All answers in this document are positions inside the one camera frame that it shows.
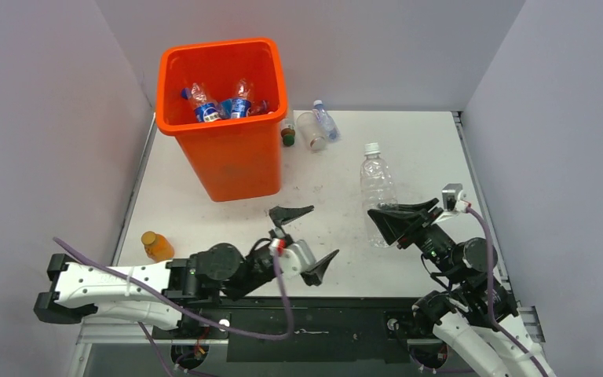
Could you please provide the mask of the green cap brown bottle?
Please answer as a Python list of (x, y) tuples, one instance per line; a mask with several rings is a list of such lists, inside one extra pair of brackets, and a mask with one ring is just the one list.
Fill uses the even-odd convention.
[(280, 124), (280, 136), (283, 146), (290, 147), (295, 143), (296, 131), (292, 119), (286, 118)]

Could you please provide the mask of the small clear water bottle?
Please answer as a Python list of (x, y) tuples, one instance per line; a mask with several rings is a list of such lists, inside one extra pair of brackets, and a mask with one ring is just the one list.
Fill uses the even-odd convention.
[(328, 140), (331, 142), (338, 141), (340, 138), (340, 132), (336, 122), (327, 112), (324, 103), (321, 100), (315, 100), (313, 102), (312, 111), (315, 114), (318, 123), (327, 135)]

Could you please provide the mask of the clear crushed bottle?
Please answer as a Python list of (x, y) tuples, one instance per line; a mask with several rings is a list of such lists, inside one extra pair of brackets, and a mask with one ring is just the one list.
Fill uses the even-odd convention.
[(295, 121), (298, 131), (305, 142), (305, 146), (313, 151), (322, 151), (327, 147), (327, 138), (321, 129), (316, 116), (311, 112), (301, 113)]

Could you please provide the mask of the small orange juice bottle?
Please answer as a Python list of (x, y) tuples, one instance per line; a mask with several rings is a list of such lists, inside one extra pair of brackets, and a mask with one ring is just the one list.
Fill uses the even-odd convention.
[(153, 231), (144, 232), (141, 242), (146, 255), (154, 262), (162, 262), (174, 258), (174, 248), (167, 238)]

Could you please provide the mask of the blue cap pepsi bottle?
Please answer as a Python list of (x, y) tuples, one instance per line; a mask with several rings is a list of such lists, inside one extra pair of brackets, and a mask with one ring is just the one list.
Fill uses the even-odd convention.
[(249, 115), (254, 101), (254, 86), (247, 79), (240, 79), (229, 99), (230, 105), (225, 109), (227, 119), (241, 119)]

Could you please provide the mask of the pepsi bottle back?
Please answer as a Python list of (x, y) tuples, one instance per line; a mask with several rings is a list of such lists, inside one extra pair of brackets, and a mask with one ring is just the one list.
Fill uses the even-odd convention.
[(202, 84), (194, 82), (181, 90), (181, 96), (189, 102), (198, 123), (222, 120), (221, 111)]

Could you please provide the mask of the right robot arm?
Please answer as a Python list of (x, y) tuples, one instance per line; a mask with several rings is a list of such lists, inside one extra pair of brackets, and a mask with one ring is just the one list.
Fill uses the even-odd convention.
[[(455, 242), (440, 222), (470, 214), (482, 237)], [(388, 321), (401, 344), (431, 336), (454, 350), (479, 376), (553, 376), (543, 348), (528, 332), (514, 297), (495, 276), (497, 252), (488, 223), (462, 193), (420, 204), (381, 205), (367, 211), (388, 245), (415, 245), (436, 270), (440, 286), (411, 307), (411, 319)]]

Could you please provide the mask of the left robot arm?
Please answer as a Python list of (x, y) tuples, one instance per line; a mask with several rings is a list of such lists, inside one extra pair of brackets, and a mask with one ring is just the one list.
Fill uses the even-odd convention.
[(272, 229), (248, 254), (230, 243), (217, 243), (187, 258), (103, 266), (57, 240), (64, 253), (50, 258), (46, 270), (50, 287), (38, 294), (33, 311), (48, 324), (107, 317), (176, 331), (186, 339), (197, 336), (203, 324), (224, 331), (225, 320), (202, 317), (199, 309), (219, 306), (225, 298), (238, 301), (272, 281), (282, 284), (285, 277), (299, 276), (308, 286), (323, 283), (338, 252), (316, 258), (304, 240), (283, 228), (313, 209), (269, 209)]

